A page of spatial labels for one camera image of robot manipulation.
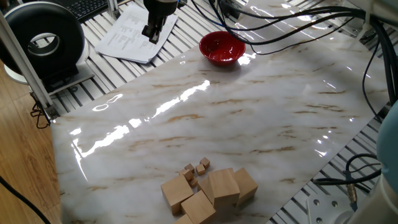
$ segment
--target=metal bracket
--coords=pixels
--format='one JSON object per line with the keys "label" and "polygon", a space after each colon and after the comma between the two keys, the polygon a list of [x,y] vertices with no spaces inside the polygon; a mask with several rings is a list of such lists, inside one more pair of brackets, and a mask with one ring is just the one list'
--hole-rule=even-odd
{"label": "metal bracket", "polygon": [[120,16],[119,5],[117,0],[108,0],[108,12],[114,20]]}
{"label": "metal bracket", "polygon": [[45,112],[49,115],[50,119],[53,120],[55,118],[58,118],[60,115],[58,114],[57,109],[55,109],[54,105],[51,105],[49,107],[47,107],[46,109],[44,109]]}
{"label": "metal bracket", "polygon": [[346,197],[311,195],[307,199],[310,224],[347,224],[354,211]]}

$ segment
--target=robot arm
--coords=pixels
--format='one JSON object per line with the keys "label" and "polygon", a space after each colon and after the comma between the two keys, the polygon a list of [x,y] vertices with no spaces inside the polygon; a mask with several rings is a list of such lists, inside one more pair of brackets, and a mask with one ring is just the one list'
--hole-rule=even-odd
{"label": "robot arm", "polygon": [[149,11],[148,24],[145,25],[142,34],[149,41],[156,44],[167,16],[173,14],[178,6],[179,0],[144,0],[144,5]]}

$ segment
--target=wooden cube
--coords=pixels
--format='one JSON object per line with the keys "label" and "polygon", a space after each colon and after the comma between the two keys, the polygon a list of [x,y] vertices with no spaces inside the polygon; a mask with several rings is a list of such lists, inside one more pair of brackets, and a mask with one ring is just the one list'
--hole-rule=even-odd
{"label": "wooden cube", "polygon": [[183,215],[174,224],[193,224],[193,223],[191,219],[189,219],[188,215]]}
{"label": "wooden cube", "polygon": [[196,177],[193,177],[192,180],[189,182],[189,186],[196,187],[197,185],[198,185],[198,179],[196,179]]}
{"label": "wooden cube", "polygon": [[208,224],[216,218],[216,210],[203,191],[181,203],[182,212],[187,214],[193,224]]}
{"label": "wooden cube", "polygon": [[209,172],[208,177],[215,208],[238,202],[240,190],[232,168]]}
{"label": "wooden cube", "polygon": [[186,169],[182,169],[180,172],[178,172],[179,175],[184,175],[183,173],[186,171]]}
{"label": "wooden cube", "polygon": [[162,184],[161,187],[173,215],[181,212],[181,203],[193,195],[193,191],[183,175]]}
{"label": "wooden cube", "polygon": [[205,193],[209,201],[214,201],[213,191],[211,190],[208,177],[198,182],[198,192],[201,190],[203,191],[203,193]]}
{"label": "wooden cube", "polygon": [[185,169],[192,171],[192,174],[195,173],[195,168],[193,167],[192,164],[188,164],[188,165],[185,167]]}
{"label": "wooden cube", "polygon": [[239,206],[247,199],[253,197],[259,186],[249,175],[245,168],[242,168],[235,172],[235,180],[236,183],[238,183],[239,190],[241,191],[241,193],[239,194],[238,202],[236,203],[236,206]]}
{"label": "wooden cube", "polygon": [[204,157],[201,161],[200,164],[203,164],[205,166],[205,169],[209,168],[210,166],[210,160],[208,160],[206,157]]}
{"label": "wooden cube", "polygon": [[203,164],[197,165],[197,174],[198,175],[203,175],[206,173],[205,166]]}
{"label": "wooden cube", "polygon": [[182,172],[182,175],[184,175],[186,180],[192,180],[192,178],[193,178],[193,173],[190,170],[184,170]]}

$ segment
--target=wire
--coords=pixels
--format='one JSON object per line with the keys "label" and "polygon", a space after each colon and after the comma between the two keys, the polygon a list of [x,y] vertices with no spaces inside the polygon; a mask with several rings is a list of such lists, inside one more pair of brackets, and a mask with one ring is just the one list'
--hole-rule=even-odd
{"label": "wire", "polygon": [[[321,181],[321,182],[332,182],[332,181],[344,181],[344,180],[341,180],[341,179],[336,179],[336,178],[319,178],[319,179],[316,179],[316,180],[312,180],[312,182],[314,183],[314,184],[317,184],[317,185],[327,185],[327,184],[319,184],[319,183],[317,183],[317,181]],[[361,190],[363,190],[364,192],[366,192],[366,193],[369,193],[370,192],[370,190],[369,189],[367,189],[367,188],[369,188],[368,186],[366,186],[366,187],[363,187],[363,186],[361,186],[361,185],[359,185],[359,184],[354,184],[354,186],[355,187],[357,187],[357,188],[359,188],[359,189],[361,189]]]}
{"label": "wire", "polygon": [[250,47],[251,47],[252,51],[253,51],[254,53],[258,54],[258,55],[270,55],[270,54],[274,54],[274,53],[277,53],[277,52],[281,52],[281,51],[283,51],[283,50],[286,50],[286,49],[288,49],[288,48],[290,48],[290,47],[294,47],[294,46],[297,46],[297,45],[300,45],[300,44],[306,44],[306,43],[309,43],[309,42],[313,42],[313,41],[319,40],[319,39],[321,39],[321,38],[323,38],[323,37],[326,37],[327,35],[330,35],[330,34],[336,32],[336,31],[338,31],[339,29],[341,29],[343,26],[345,26],[347,23],[351,22],[353,19],[354,19],[354,18],[351,18],[350,20],[348,20],[348,21],[346,21],[345,23],[343,23],[341,26],[337,27],[336,29],[334,29],[334,30],[330,31],[329,33],[324,34],[324,35],[322,35],[322,36],[320,36],[320,37],[317,37],[317,38],[312,39],[312,40],[307,40],[307,41],[304,41],[304,42],[299,42],[299,43],[296,43],[296,44],[292,44],[292,45],[289,45],[289,46],[287,46],[287,47],[284,47],[283,49],[276,50],[276,51],[273,51],[273,52],[269,52],[269,53],[258,53],[258,52],[256,52],[256,50],[254,50],[253,45],[250,45]]}
{"label": "wire", "polygon": [[[228,7],[232,7],[229,4],[221,2],[221,0],[217,0],[217,1],[218,1],[219,4],[224,4],[224,5],[228,6]],[[193,1],[193,3],[195,5],[195,7],[198,9],[198,11],[205,18],[210,19],[210,18],[206,17],[203,12],[201,12],[201,10],[198,8],[198,6],[196,5],[196,3],[194,1]],[[212,9],[214,10],[217,18],[221,21],[221,24],[218,24],[218,25],[223,26],[234,38],[240,40],[241,42],[244,42],[245,44],[249,44],[254,52],[256,52],[256,51],[254,50],[253,45],[264,45],[264,44],[271,44],[271,43],[277,42],[279,40],[282,40],[282,39],[285,39],[287,37],[290,37],[291,35],[294,35],[294,34],[300,32],[301,30],[304,30],[304,29],[306,29],[306,28],[308,28],[310,26],[313,26],[315,24],[327,21],[329,19],[334,19],[334,18],[337,18],[337,17],[356,17],[356,18],[360,18],[360,19],[364,19],[365,20],[365,17],[366,17],[366,13],[364,11],[360,10],[360,9],[351,9],[351,8],[337,7],[337,6],[335,6],[335,7],[330,6],[330,7],[315,8],[315,9],[312,9],[312,11],[302,11],[302,12],[298,12],[296,14],[292,14],[292,15],[289,15],[289,16],[278,16],[278,17],[260,16],[260,15],[250,14],[248,12],[244,12],[244,11],[238,9],[238,11],[240,13],[246,14],[246,15],[251,16],[251,17],[255,17],[255,18],[258,18],[258,19],[273,19],[275,21],[269,22],[266,25],[263,25],[263,26],[260,26],[260,27],[255,27],[255,28],[252,28],[252,29],[235,29],[233,27],[227,26],[227,24],[225,23],[225,19],[221,18],[220,14],[218,13],[217,9],[215,8],[214,2],[213,1],[209,1],[209,3],[210,3],[210,6],[212,7]],[[221,14],[224,17],[223,7],[220,7],[220,11],[221,11]],[[324,13],[328,13],[328,12],[339,12],[339,13],[323,17],[323,18],[318,19],[318,20],[316,20],[314,22],[311,22],[311,23],[308,23],[308,24],[306,24],[306,25],[304,25],[302,27],[299,27],[298,29],[293,30],[292,32],[286,33],[283,36],[280,36],[280,37],[272,39],[272,40],[263,41],[263,42],[251,42],[251,41],[249,41],[249,40],[247,40],[245,38],[242,38],[241,35],[233,32],[233,30],[249,31],[249,30],[262,29],[264,27],[267,27],[267,26],[273,25],[273,24],[275,24],[277,22],[280,22],[283,19],[287,19],[287,18],[291,18],[291,17],[297,17],[297,16],[299,16],[301,14],[314,15],[315,13],[324,14]],[[378,18],[375,17],[375,16],[371,16],[369,23],[374,28],[375,34],[379,37],[379,41],[380,41],[380,44],[381,44],[381,47],[382,47],[388,95],[389,95],[390,102],[393,105],[397,101],[397,95],[398,95],[398,58],[396,57],[396,52],[395,52],[394,46],[393,46],[393,44],[392,44],[392,42],[391,42],[391,40],[390,40],[385,28],[379,22]],[[276,52],[280,52],[282,50],[284,50],[284,49],[281,49],[281,50],[278,50],[278,51],[275,51],[275,52],[266,53],[266,54],[273,54],[273,53],[276,53]],[[372,111],[374,111],[374,109],[371,107],[371,104],[368,103],[368,105],[369,105],[370,109]],[[381,122],[379,116],[376,116],[376,119],[379,122]]]}
{"label": "wire", "polygon": [[[373,154],[358,154],[358,155],[355,155],[355,156],[351,157],[347,161],[345,173],[346,174],[350,174],[351,172],[349,171],[349,166],[351,165],[351,163],[355,159],[362,158],[362,157],[369,157],[369,158],[377,159],[377,157],[375,155],[373,155]],[[378,177],[380,175],[381,175],[381,169],[379,169],[379,170],[377,170],[377,171],[373,172],[372,174],[369,174],[369,175],[367,175],[365,177],[360,177],[360,178],[357,178],[357,179],[351,178],[350,180],[340,180],[340,179],[332,180],[330,178],[319,178],[319,179],[312,180],[312,182],[314,184],[318,184],[318,185],[358,184],[358,183],[361,183],[361,182],[365,182],[365,181],[371,180],[371,179],[373,179],[375,177]]]}
{"label": "wire", "polygon": [[0,176],[0,184],[2,184],[10,193],[12,193],[15,197],[19,198],[22,202],[24,202],[30,209],[32,209],[45,224],[51,224],[50,221],[45,217],[45,215],[29,200],[27,200],[23,195],[21,195],[17,190],[11,187],[4,179]]}
{"label": "wire", "polygon": [[40,117],[41,116],[45,116],[45,114],[43,114],[42,109],[39,106],[39,103],[36,101],[35,105],[33,105],[32,111],[30,112],[30,116],[31,117],[37,117],[37,121],[36,121],[36,128],[38,129],[44,129],[46,127],[49,127],[49,121],[47,120],[47,124],[45,124],[45,126],[40,127],[39,126],[39,122],[40,122]]}
{"label": "wire", "polygon": [[356,170],[354,170],[354,171],[350,171],[350,173],[355,173],[355,172],[360,171],[361,169],[364,169],[364,168],[367,168],[367,167],[370,167],[370,166],[377,166],[377,165],[381,165],[381,163],[368,164],[368,165],[362,166],[361,168],[356,169]]}
{"label": "wire", "polygon": [[379,115],[378,115],[378,114],[375,112],[375,110],[373,109],[373,106],[372,106],[371,102],[369,101],[368,96],[367,96],[366,91],[365,91],[365,79],[366,79],[366,75],[368,75],[369,67],[371,66],[372,61],[373,61],[373,58],[374,58],[374,56],[376,55],[376,52],[377,52],[377,50],[378,50],[378,48],[379,48],[379,44],[380,44],[380,40],[377,41],[376,48],[374,49],[374,52],[373,52],[373,54],[372,54],[372,57],[371,57],[371,59],[370,59],[368,65],[366,66],[365,73],[363,74],[363,79],[362,79],[362,92],[363,92],[363,96],[365,97],[366,103],[368,104],[368,106],[370,107],[371,111],[373,112],[373,114],[374,114],[374,116],[375,116],[375,119],[376,119],[378,122],[381,123],[382,121],[381,121]]}
{"label": "wire", "polygon": [[286,19],[290,19],[290,18],[295,18],[298,16],[315,16],[315,15],[319,15],[319,14],[325,14],[325,13],[332,13],[332,12],[347,12],[347,10],[341,10],[341,8],[344,7],[338,7],[338,9],[333,9],[333,8],[329,8],[329,7],[319,7],[319,8],[315,8],[315,9],[307,9],[305,11],[302,12],[298,12],[296,14],[292,14],[292,15],[288,15],[288,16],[277,16],[277,17],[267,17],[268,19],[275,19],[276,21],[270,22],[268,24],[265,24],[263,26],[259,26],[259,27],[254,27],[254,28],[245,28],[245,29],[239,29],[239,28],[234,28],[234,27],[230,27],[230,26],[224,26],[223,24],[220,24],[219,22],[214,21],[213,19],[210,19],[208,16],[206,16],[201,9],[197,6],[195,1],[192,1],[193,5],[195,6],[195,8],[198,10],[198,12],[207,20],[209,20],[210,22],[218,25],[218,26],[222,26],[224,28],[228,28],[230,30],[235,30],[235,31],[254,31],[254,30],[259,30],[259,29],[263,29],[269,26],[272,26],[278,22],[284,21]]}

